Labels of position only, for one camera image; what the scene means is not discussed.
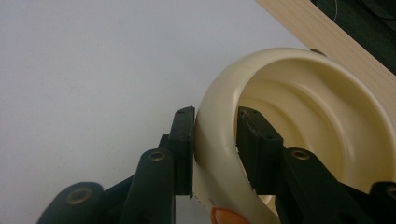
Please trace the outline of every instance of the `wooden strip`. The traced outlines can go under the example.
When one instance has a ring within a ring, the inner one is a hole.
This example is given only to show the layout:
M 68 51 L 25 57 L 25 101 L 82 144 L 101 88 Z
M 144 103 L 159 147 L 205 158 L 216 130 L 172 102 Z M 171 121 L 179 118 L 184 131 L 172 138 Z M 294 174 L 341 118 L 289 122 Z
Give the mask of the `wooden strip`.
M 257 0 L 310 49 L 318 49 L 362 80 L 396 126 L 396 76 L 309 0 Z

